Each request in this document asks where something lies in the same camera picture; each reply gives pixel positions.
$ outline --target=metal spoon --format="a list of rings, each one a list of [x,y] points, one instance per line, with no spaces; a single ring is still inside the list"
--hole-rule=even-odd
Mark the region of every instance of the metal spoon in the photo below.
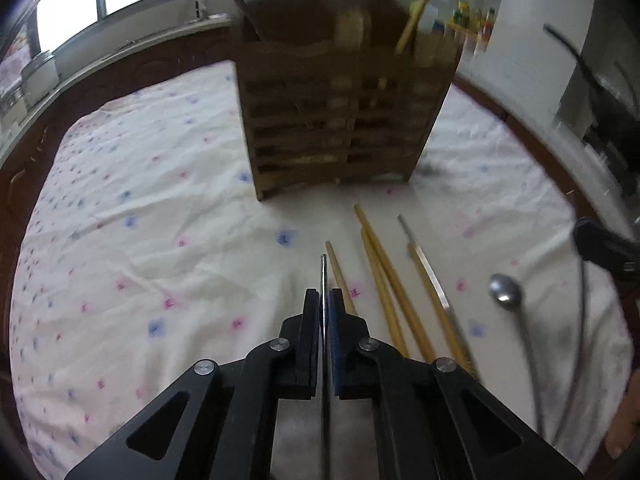
[[[533,403],[536,412],[536,433],[544,438],[540,379],[538,377],[538,369],[533,356],[533,346],[531,344],[531,336],[527,327],[527,319],[522,307],[524,300],[522,288],[511,276],[507,276],[505,274],[494,274],[489,280],[489,294],[491,294],[492,298],[494,298],[498,305],[516,315],[518,330],[524,345],[527,364],[529,365],[529,374],[531,376],[531,389],[533,390]]]

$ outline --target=pink flower print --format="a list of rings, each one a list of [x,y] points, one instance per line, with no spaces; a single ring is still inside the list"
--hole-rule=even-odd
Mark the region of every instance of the pink flower print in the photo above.
[[[234,330],[239,330],[242,327],[242,325],[244,325],[244,318],[242,316],[236,317],[231,322],[231,328],[233,328]]]

